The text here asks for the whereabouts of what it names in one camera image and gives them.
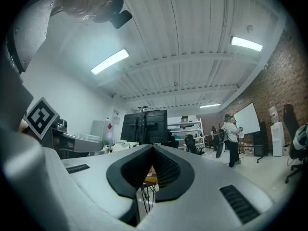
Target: speaker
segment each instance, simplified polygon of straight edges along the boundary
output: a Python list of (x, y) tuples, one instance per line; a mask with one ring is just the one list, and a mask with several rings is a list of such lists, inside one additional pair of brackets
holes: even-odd
[(264, 156), (269, 153), (268, 134), (265, 122), (260, 122), (260, 131), (253, 133), (254, 138), (254, 155)]

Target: white t-shirt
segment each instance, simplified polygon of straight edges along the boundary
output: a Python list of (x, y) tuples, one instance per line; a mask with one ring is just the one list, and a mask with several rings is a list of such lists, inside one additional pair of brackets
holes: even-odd
[(225, 140), (230, 140), (232, 142), (237, 142), (237, 134), (234, 132), (237, 130), (236, 126), (232, 122), (226, 122), (223, 126), (223, 129), (226, 129), (227, 136)]

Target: person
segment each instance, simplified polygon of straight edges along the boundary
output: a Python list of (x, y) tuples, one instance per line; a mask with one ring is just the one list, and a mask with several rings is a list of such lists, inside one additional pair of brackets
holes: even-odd
[(224, 117), (225, 124), (223, 129), (226, 131), (225, 144), (230, 151), (229, 167), (234, 168), (235, 165), (240, 164), (240, 156), (238, 152), (239, 143), (237, 135), (243, 130), (243, 128), (237, 128), (235, 126), (235, 120), (232, 115), (226, 114)]
[(212, 135), (212, 140), (213, 140), (213, 144), (214, 144), (214, 151), (217, 151), (218, 134), (217, 134), (216, 128), (214, 126), (212, 126), (211, 135)]

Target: brick wall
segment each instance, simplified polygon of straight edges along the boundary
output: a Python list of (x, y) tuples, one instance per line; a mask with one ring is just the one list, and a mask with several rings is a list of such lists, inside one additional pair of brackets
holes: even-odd
[[(267, 70), (262, 70), (247, 89), (224, 110), (198, 117), (202, 118), (204, 134), (209, 134), (213, 125), (218, 128), (218, 122), (223, 123), (225, 114), (233, 115), (251, 102), (254, 103), (259, 121), (266, 123), (270, 150), (270, 103), (276, 107), (282, 123), (283, 106), (287, 103), (293, 105), (300, 126), (308, 122), (308, 59), (291, 19), (287, 21), (279, 43), (268, 61)], [(283, 130), (285, 141), (290, 141), (284, 123)]]

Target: light fixture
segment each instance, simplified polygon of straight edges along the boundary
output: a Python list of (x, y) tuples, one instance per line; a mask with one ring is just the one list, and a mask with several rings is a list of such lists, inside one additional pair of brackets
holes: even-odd
[(231, 44), (250, 48), (250, 49), (253, 49), (253, 50), (256, 50), (256, 51), (261, 51), (262, 47), (263, 47), (262, 45), (254, 43), (252, 41), (245, 40), (243, 38), (238, 38), (238, 37), (235, 37), (235, 36), (231, 37)]
[(218, 106), (218, 105), (220, 105), (220, 104), (219, 104), (219, 103), (216, 103), (216, 104), (202, 105), (202, 106), (200, 106), (200, 109), (202, 109), (202, 108), (207, 108), (207, 107)]
[(120, 50), (116, 54), (108, 57), (106, 60), (102, 61), (100, 64), (98, 64), (95, 68), (91, 70), (93, 74), (98, 74), (99, 72), (103, 71), (107, 67), (111, 66), (112, 64), (115, 64), (124, 58), (127, 58), (129, 56), (128, 52), (125, 49)]

